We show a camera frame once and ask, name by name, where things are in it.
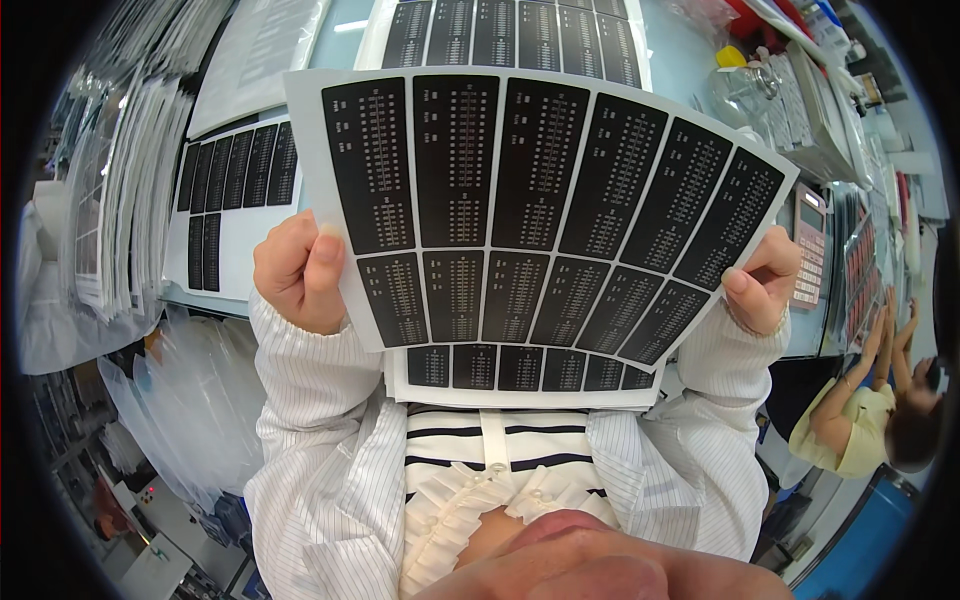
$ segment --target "lips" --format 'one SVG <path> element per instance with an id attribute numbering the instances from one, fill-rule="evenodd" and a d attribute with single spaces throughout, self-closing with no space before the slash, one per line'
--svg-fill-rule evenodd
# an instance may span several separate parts
<path id="1" fill-rule="evenodd" d="M 610 527 L 593 515 L 583 511 L 563 509 L 541 516 L 530 523 L 510 542 L 507 554 L 540 541 L 561 538 L 576 529 L 611 531 Z"/>

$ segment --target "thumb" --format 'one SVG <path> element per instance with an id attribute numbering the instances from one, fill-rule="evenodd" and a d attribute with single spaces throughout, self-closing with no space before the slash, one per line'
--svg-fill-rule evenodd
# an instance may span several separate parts
<path id="1" fill-rule="evenodd" d="M 324 223 L 320 226 L 317 239 L 310 248 L 306 266 L 303 269 L 303 286 L 307 296 L 322 296 L 331 292 L 339 292 L 337 284 L 340 282 L 340 273 L 344 270 L 344 240 L 336 227 Z"/>
<path id="2" fill-rule="evenodd" d="M 740 269 L 728 269 L 721 281 L 731 310 L 744 325 L 761 335 L 774 332 L 783 307 L 770 298 L 762 283 Z"/>

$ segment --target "yellow lid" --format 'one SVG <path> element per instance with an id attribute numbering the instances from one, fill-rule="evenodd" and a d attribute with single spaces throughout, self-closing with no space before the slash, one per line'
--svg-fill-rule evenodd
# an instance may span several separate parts
<path id="1" fill-rule="evenodd" d="M 724 67 L 747 66 L 747 60 L 744 59 L 740 51 L 733 46 L 724 46 L 720 49 L 720 52 L 717 53 L 717 64 Z"/>

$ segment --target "person in yellow shirt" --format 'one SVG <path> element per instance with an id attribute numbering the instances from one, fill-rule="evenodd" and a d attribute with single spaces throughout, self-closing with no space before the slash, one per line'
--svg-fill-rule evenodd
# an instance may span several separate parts
<path id="1" fill-rule="evenodd" d="M 869 476 L 887 460 L 903 472 L 916 472 L 930 462 L 939 440 L 940 402 L 925 384 L 930 362 L 922 361 L 912 378 L 909 371 L 903 375 L 916 308 L 913 325 L 895 335 L 895 302 L 891 288 L 859 362 L 839 380 L 828 381 L 792 427 L 791 453 L 844 478 Z M 875 361 L 870 386 L 859 387 Z M 886 380 L 892 362 L 896 393 Z M 773 424 L 781 431 L 776 419 Z"/>

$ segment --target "light blue table surface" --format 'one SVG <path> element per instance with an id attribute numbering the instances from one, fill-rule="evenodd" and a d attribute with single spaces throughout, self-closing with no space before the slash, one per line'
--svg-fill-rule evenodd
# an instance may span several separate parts
<path id="1" fill-rule="evenodd" d="M 335 28 L 368 18 L 372 7 L 373 0 L 331 0 L 329 12 L 310 59 L 310 68 L 352 68 L 363 30 L 335 31 Z M 716 118 L 710 104 L 707 84 L 707 75 L 717 66 L 713 41 L 667 10 L 660 0 L 640 0 L 640 7 L 646 25 L 654 92 L 685 106 L 700 108 L 706 115 Z M 259 116 L 267 119 L 286 112 L 286 107 L 279 107 L 261 112 Z M 300 210 L 308 206 L 306 192 L 301 190 Z M 792 214 L 792 209 L 782 210 L 778 223 L 792 226 Z M 176 284 L 170 284 L 163 297 L 176 304 L 194 306 L 210 312 L 248 316 L 247 303 L 243 300 L 194 296 L 185 293 Z M 786 356 L 800 357 L 817 353 L 826 312 L 826 297 L 821 297 L 820 304 L 814 310 L 791 308 L 793 335 Z"/>

